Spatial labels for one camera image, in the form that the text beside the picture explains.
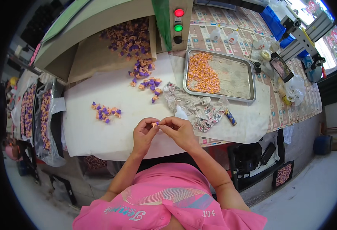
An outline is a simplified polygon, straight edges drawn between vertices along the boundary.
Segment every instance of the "green button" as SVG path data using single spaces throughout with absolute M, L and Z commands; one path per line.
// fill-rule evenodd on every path
M 175 31 L 179 32 L 179 31 L 182 31 L 183 30 L 183 26 L 182 25 L 175 25 L 174 27 Z

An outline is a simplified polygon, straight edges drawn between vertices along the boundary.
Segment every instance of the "hand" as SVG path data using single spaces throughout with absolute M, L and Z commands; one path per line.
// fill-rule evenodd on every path
M 132 154 L 138 157 L 144 157 L 150 147 L 150 143 L 153 137 L 158 132 L 158 127 L 152 127 L 152 123 L 159 120 L 153 117 L 147 117 L 141 120 L 133 131 L 134 135 L 134 147 Z
M 201 149 L 198 137 L 194 135 L 193 126 L 188 120 L 178 117 L 166 117 L 159 123 L 159 128 L 171 137 L 175 143 L 189 154 Z

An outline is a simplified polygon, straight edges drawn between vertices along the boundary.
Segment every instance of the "black button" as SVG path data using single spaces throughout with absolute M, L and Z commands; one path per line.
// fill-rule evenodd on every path
M 180 44 L 181 42 L 183 42 L 183 38 L 181 36 L 175 36 L 174 37 L 174 42 L 176 44 Z

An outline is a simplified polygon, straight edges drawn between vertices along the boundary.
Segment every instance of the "tape roll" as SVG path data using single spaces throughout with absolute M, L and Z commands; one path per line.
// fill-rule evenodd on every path
M 269 61 L 269 60 L 271 60 L 271 53 L 268 50 L 262 50 L 261 57 L 264 60 Z

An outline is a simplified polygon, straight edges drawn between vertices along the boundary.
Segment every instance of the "red button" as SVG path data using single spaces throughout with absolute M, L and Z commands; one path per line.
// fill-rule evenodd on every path
M 176 17 L 181 17 L 181 16 L 184 15 L 184 10 L 177 9 L 177 10 L 175 10 L 174 14 L 175 14 Z

